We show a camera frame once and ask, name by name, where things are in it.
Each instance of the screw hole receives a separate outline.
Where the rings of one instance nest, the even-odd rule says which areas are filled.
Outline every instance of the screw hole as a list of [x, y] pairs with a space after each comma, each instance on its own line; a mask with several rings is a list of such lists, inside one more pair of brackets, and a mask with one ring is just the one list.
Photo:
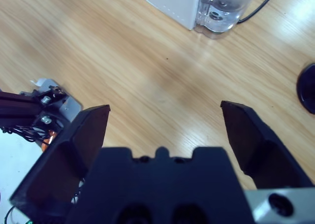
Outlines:
[[148, 156], [142, 156], [139, 158], [140, 162], [148, 163], [150, 161], [150, 158]]
[[175, 158], [175, 159], [174, 159], [174, 162], [175, 162], [175, 163], [183, 164], [183, 163], [185, 163], [185, 160], [182, 159], [182, 158]]
[[279, 215], [289, 217], [293, 214], [293, 205], [287, 197], [273, 193], [269, 196], [268, 201], [272, 210]]

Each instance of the wooden table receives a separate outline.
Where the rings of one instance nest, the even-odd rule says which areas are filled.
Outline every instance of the wooden table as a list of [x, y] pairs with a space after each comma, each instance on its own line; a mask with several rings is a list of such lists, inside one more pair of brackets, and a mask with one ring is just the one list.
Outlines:
[[[263, 0], [254, 0], [248, 12]], [[315, 60], [314, 0], [271, 0], [226, 38], [188, 31], [145, 0], [0, 0], [0, 87], [52, 78], [85, 108], [110, 104], [104, 146], [190, 157], [229, 146], [221, 100], [253, 107], [315, 181], [315, 116], [295, 83]]]

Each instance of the black cable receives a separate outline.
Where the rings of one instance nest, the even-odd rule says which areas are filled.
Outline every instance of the black cable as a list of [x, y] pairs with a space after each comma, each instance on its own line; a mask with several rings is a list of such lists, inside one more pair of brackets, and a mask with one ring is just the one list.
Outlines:
[[23, 137], [28, 142], [40, 141], [50, 138], [49, 131], [39, 126], [13, 126], [13, 127], [0, 127], [3, 133], [15, 133]]
[[6, 221], [7, 221], [8, 217], [9, 217], [9, 214], [12, 212], [12, 210], [13, 210], [14, 208], [15, 208], [15, 207], [12, 206], [12, 207], [9, 209], [9, 211], [6, 213], [5, 218], [4, 218], [4, 224], [7, 224]]
[[253, 11], [251, 14], [249, 14], [247, 17], [239, 20], [237, 24], [244, 23], [245, 21], [248, 21], [251, 17], [253, 17], [257, 12], [259, 12], [270, 0], [265, 0], [258, 8], [256, 8], [255, 11]]

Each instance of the screw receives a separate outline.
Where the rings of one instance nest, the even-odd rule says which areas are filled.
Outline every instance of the screw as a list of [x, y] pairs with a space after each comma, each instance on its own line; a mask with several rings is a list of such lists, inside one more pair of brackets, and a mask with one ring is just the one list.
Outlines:
[[41, 122], [45, 123], [46, 125], [50, 124], [53, 120], [51, 120], [51, 118], [49, 116], [43, 116], [40, 119]]
[[51, 101], [51, 98], [48, 96], [45, 96], [41, 99], [41, 102], [44, 104], [48, 104]]

